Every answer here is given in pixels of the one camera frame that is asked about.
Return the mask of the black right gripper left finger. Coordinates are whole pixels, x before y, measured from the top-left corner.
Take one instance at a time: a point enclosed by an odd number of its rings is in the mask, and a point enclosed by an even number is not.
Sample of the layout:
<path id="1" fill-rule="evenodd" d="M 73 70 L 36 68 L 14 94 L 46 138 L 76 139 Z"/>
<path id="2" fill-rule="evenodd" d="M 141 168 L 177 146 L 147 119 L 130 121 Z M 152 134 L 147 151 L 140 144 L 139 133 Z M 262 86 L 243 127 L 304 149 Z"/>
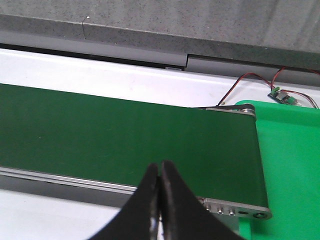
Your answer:
<path id="1" fill-rule="evenodd" d="M 92 240 L 156 240 L 159 229 L 158 166 L 150 164 L 118 214 Z"/>

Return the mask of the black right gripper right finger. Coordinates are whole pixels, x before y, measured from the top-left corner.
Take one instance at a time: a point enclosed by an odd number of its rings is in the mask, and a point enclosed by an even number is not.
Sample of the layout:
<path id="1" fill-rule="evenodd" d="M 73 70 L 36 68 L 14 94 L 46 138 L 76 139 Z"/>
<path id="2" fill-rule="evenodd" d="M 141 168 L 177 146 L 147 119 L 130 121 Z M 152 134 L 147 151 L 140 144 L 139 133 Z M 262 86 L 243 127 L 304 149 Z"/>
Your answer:
<path id="1" fill-rule="evenodd" d="M 161 163 L 160 212 L 165 240 L 241 240 L 207 211 L 170 160 Z"/>

